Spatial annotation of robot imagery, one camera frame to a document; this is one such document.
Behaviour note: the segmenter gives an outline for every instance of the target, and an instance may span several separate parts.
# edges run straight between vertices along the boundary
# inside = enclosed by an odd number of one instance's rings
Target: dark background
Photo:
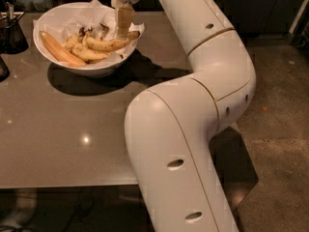
[[[91,0],[63,0],[65,3]],[[110,0],[99,0],[110,5]],[[304,0],[214,0],[241,34],[288,33]],[[136,11],[162,11],[158,0],[141,0]]]

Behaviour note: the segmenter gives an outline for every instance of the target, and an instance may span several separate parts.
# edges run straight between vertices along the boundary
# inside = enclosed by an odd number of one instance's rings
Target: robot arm
[[[116,0],[116,11],[134,2]],[[126,145],[139,187],[156,232],[238,231],[209,143],[250,104],[253,64],[212,0],[160,3],[193,74],[149,88],[126,112]]]
[[[112,0],[111,5],[115,8],[116,17],[116,36],[119,39],[125,39],[128,28],[134,16],[132,5],[139,0]]]

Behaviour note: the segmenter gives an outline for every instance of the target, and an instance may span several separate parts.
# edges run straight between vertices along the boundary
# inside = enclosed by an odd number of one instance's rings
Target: peeled banana
[[[100,60],[107,58],[110,55],[110,53],[108,52],[100,52],[89,49],[83,43],[80,43],[78,41],[77,35],[72,35],[68,37],[65,41],[64,47],[66,50],[68,50],[81,60],[85,61],[86,63],[96,63]]]
[[[97,40],[93,37],[87,38],[87,46],[92,50],[112,52],[126,47],[131,41],[136,40],[139,37],[139,31],[128,32],[127,38],[124,40],[112,39],[109,41]]]
[[[64,62],[70,67],[82,67],[86,65],[85,61],[67,51],[49,33],[40,31],[40,38],[42,40],[42,44],[58,61]]]

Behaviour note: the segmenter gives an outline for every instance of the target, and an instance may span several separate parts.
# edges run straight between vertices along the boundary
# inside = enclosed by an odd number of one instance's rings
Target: table surface
[[[40,55],[32,41],[40,16],[19,21],[29,48],[1,55],[11,75],[0,82],[0,188],[137,184],[126,151],[126,109],[147,87],[191,72],[167,16],[137,13],[135,22],[146,27],[137,50],[98,79]]]

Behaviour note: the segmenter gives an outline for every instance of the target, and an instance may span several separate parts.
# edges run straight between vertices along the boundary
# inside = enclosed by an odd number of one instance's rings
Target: white bowl
[[[129,46],[117,51],[123,53],[124,58],[121,58],[118,54],[113,54],[106,60],[103,60],[94,65],[87,65],[81,68],[74,68],[59,62],[53,57],[50,52],[45,48],[40,39],[40,31],[44,30],[49,33],[60,43],[65,39],[65,35],[68,32],[77,33],[76,30],[81,26],[100,26],[100,23],[105,23],[110,27],[108,38],[114,37],[115,32],[115,13],[114,9],[101,5],[98,1],[92,1],[91,3],[69,3],[58,6],[52,10],[49,10],[43,14],[38,21],[34,22],[33,39],[39,52],[50,62],[80,75],[88,77],[103,77],[111,74],[117,68],[119,68],[124,61],[132,54],[136,48],[137,41],[132,42]],[[143,25],[131,25],[132,30],[143,31]]]

